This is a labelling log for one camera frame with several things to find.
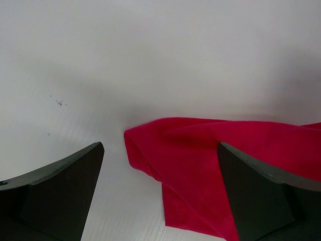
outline dark spot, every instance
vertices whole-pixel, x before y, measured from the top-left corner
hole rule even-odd
[[[4,185],[7,185],[7,184],[9,184],[9,182],[7,182],[7,181],[1,181],[0,182],[0,186],[4,186]]]

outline red cloth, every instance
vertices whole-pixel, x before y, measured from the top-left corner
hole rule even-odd
[[[162,183],[167,226],[228,241],[239,239],[217,160],[219,142],[321,181],[321,123],[165,118],[126,130],[124,138],[131,166]]]

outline red napkin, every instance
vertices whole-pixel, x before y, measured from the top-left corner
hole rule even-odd
[[[162,183],[167,226],[228,241],[239,239],[217,160],[219,142],[321,181],[321,123],[165,118],[126,130],[124,138],[131,166]]]

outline white table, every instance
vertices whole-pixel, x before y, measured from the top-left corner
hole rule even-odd
[[[129,166],[122,133],[166,116],[319,122],[320,9],[318,0],[1,1],[0,180],[101,141],[84,241],[216,240],[164,227],[161,186]]]

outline red fabric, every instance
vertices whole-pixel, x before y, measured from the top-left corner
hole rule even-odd
[[[321,123],[165,118],[126,130],[124,138],[131,166],[162,183],[167,226],[228,241],[239,239],[218,165],[219,142],[321,181]]]

